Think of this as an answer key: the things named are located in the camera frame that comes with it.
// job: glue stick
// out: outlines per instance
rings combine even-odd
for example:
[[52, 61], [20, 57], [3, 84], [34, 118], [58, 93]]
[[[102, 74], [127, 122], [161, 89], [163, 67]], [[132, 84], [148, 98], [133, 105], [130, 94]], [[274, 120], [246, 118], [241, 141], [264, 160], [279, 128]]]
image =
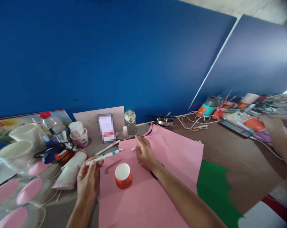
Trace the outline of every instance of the glue stick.
[[123, 138], [124, 138], [124, 139], [127, 139], [127, 138], [128, 138], [128, 135], [127, 135], [127, 126], [124, 126], [124, 127], [123, 127]]

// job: pink paper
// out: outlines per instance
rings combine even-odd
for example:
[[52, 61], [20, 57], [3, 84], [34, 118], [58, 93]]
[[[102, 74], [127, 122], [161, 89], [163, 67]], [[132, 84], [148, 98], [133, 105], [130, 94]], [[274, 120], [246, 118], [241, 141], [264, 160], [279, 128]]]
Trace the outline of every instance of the pink paper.
[[[174, 176], [197, 194], [196, 184], [203, 156], [203, 144], [185, 138], [157, 125], [145, 136], [151, 143], [155, 157]], [[119, 143], [123, 152], [105, 159], [100, 170], [99, 227], [188, 227], [172, 201], [155, 180], [150, 170], [140, 164], [136, 139]], [[129, 189], [122, 191], [115, 184], [115, 169], [127, 163], [133, 175]]]

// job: black phone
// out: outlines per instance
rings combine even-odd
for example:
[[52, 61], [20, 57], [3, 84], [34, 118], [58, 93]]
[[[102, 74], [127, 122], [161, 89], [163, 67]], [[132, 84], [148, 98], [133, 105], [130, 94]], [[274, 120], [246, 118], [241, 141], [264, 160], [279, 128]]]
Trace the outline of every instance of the black phone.
[[235, 126], [234, 124], [232, 124], [226, 120], [220, 121], [219, 124], [223, 125], [224, 127], [230, 129], [231, 131], [239, 134], [240, 136], [242, 136], [244, 138], [249, 138], [250, 136], [252, 136], [252, 133], [241, 129], [238, 126]]

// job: green paper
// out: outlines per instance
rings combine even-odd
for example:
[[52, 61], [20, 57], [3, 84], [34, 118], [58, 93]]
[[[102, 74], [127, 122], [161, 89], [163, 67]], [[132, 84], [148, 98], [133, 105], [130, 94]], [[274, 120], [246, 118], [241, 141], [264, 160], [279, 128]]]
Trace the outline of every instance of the green paper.
[[231, 188], [225, 172], [228, 169], [203, 160], [197, 182], [198, 196], [217, 214], [228, 228], [238, 228], [243, 216], [232, 206], [228, 196]]

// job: charging cable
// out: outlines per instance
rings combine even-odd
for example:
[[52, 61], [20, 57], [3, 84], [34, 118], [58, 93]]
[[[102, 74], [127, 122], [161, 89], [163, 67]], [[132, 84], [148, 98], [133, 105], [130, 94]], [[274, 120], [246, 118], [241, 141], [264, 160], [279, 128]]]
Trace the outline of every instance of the charging cable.
[[[197, 113], [197, 112], [198, 112], [198, 111], [189, 112], [188, 114], [185, 114], [185, 115], [181, 118], [181, 120], [180, 120], [178, 117], [177, 117], [177, 119], [180, 121], [181, 125], [182, 125], [184, 128], [190, 129], [190, 130], [192, 130], [192, 131], [198, 131], [199, 129], [208, 129], [208, 125], [205, 125], [205, 124], [200, 123], [200, 122], [198, 122], [198, 121], [199, 121], [201, 118], [203, 118], [204, 121], [205, 121], [206, 118], [210, 118], [210, 117], [212, 117], [212, 116], [214, 116], [214, 115], [212, 115], [212, 116], [201, 116], [201, 117], [199, 117], [199, 118], [197, 118], [198, 116], [196, 116], [196, 117], [195, 117], [195, 121], [190, 120], [189, 117], [187, 116], [187, 115], [189, 115], [189, 114], [193, 114], [193, 113]], [[213, 121], [213, 122], [208, 122], [208, 124], [217, 123], [217, 122], [219, 121], [219, 117], [218, 117], [218, 116], [215, 116], [215, 117], [217, 118], [217, 120], [216, 120], [216, 121]], [[194, 124], [193, 124], [191, 127], [187, 127], [186, 124], [184, 123], [184, 118], [187, 118], [188, 120], [190, 120], [190, 121], [193, 122]], [[200, 125], [202, 125], [202, 126], [199, 126], [199, 127], [197, 127], [197, 129], [194, 130], [193, 127], [194, 127], [195, 124], [200, 124]]]
[[258, 142], [264, 144], [276, 157], [278, 157], [278, 158], [281, 159], [281, 160], [284, 160], [284, 159], [282, 159], [280, 156], [278, 156], [275, 152], [273, 152], [272, 149], [270, 149], [270, 148], [269, 148], [265, 143], [263, 143], [262, 141], [259, 141], [258, 139], [254, 138], [254, 137], [252, 137], [252, 136], [250, 136], [249, 138], [254, 139], [254, 140], [256, 140], [256, 141], [258, 141]]

